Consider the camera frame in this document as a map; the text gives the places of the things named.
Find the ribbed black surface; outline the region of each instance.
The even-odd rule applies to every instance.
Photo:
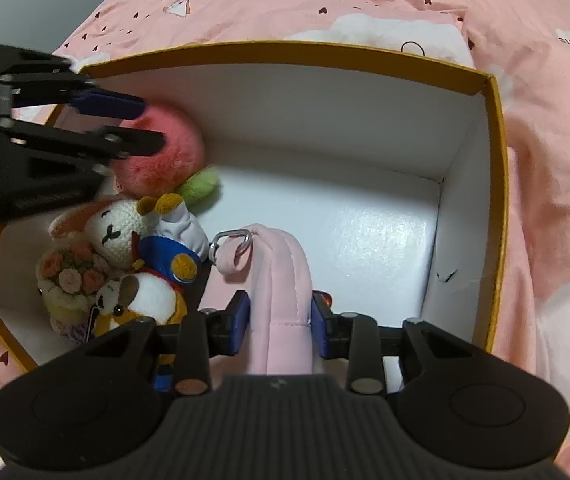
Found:
[[[61,474],[11,466],[0,473],[0,480],[57,476],[66,480],[567,480],[551,461],[500,472],[446,463],[406,436],[383,399],[347,393],[324,376],[230,378],[214,394],[175,402],[156,434],[117,462]]]

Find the silver d-ring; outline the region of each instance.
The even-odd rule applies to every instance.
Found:
[[[252,232],[249,229],[232,229],[231,231],[221,231],[217,233],[214,238],[212,238],[211,243],[209,244],[209,253],[207,256],[209,260],[216,265],[216,251],[219,248],[219,240],[224,237],[244,237],[241,244],[238,246],[236,250],[236,254],[243,254],[245,251],[249,249],[249,246],[252,245]]]

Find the bunny nose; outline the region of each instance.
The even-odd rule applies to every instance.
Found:
[[[105,242],[107,240],[116,240],[116,238],[119,236],[121,236],[121,232],[114,231],[114,226],[112,224],[109,224],[107,226],[107,230],[105,231],[105,236],[103,237],[103,240],[101,240],[101,245],[105,245]]]

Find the brown ear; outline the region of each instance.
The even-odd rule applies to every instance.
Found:
[[[131,274],[123,276],[121,286],[119,287],[118,304],[123,308],[127,308],[132,304],[136,294],[139,291],[139,280]]]
[[[106,205],[120,199],[119,196],[103,196],[95,202],[84,204],[57,216],[50,224],[52,238],[62,238],[73,232],[83,232],[86,223]]]

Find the box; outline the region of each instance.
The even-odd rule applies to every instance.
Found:
[[[296,42],[189,46],[86,67],[107,89],[185,110],[222,188],[206,233],[292,233],[334,310],[399,326],[420,316],[491,349],[507,229],[506,148],[493,76],[420,56]],[[105,118],[59,106],[75,131]],[[0,226],[0,336],[30,369],[67,351],[34,264],[57,214]]]

